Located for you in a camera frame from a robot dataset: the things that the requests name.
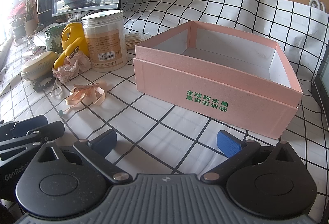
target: pink cardboard box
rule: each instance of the pink cardboard box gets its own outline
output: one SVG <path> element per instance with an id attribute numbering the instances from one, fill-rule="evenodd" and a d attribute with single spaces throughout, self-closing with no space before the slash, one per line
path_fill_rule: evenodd
<path id="1" fill-rule="evenodd" d="M 302 98 L 280 45 L 189 21 L 135 46 L 137 90 L 278 139 Z"/>

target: small packet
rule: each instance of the small packet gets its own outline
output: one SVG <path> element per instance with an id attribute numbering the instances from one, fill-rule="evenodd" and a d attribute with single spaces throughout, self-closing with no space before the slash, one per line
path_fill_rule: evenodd
<path id="1" fill-rule="evenodd" d="M 36 55 L 40 55 L 41 53 L 46 52 L 46 48 L 43 46 L 35 46 L 32 47 L 29 51 L 26 51 L 22 54 L 23 59 L 28 61 L 35 57 Z"/>

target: plastic jar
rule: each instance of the plastic jar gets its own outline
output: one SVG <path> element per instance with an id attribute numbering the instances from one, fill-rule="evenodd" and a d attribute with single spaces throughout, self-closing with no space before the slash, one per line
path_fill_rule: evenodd
<path id="1" fill-rule="evenodd" d="M 92 68 L 110 72 L 127 63 L 122 10 L 108 10 L 82 18 Z"/>
<path id="2" fill-rule="evenodd" d="M 63 47 L 61 45 L 61 34 L 65 27 L 66 24 L 59 24 L 45 31 L 47 51 L 54 51 L 57 53 L 63 52 Z"/>

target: flower pot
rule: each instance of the flower pot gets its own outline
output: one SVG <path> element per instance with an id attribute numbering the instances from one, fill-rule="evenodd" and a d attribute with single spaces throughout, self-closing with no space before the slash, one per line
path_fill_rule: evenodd
<path id="1" fill-rule="evenodd" d="M 36 28 L 37 28 L 37 22 L 34 18 L 25 22 L 25 31 L 27 35 L 34 34 L 34 29 Z"/>
<path id="2" fill-rule="evenodd" d="M 24 28 L 24 23 L 22 25 L 16 27 L 15 29 L 13 29 L 13 33 L 14 33 L 16 40 L 25 36 L 26 32 L 25 32 L 25 28 Z"/>

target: barcode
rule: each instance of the barcode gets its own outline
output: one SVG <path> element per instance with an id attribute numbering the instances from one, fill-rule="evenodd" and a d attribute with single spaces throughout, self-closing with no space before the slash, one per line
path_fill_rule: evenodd
<path id="1" fill-rule="evenodd" d="M 114 51 L 108 52 L 108 53 L 103 53 L 103 54 L 98 54 L 98 59 L 100 61 L 108 61 L 116 57 L 116 54 Z"/>

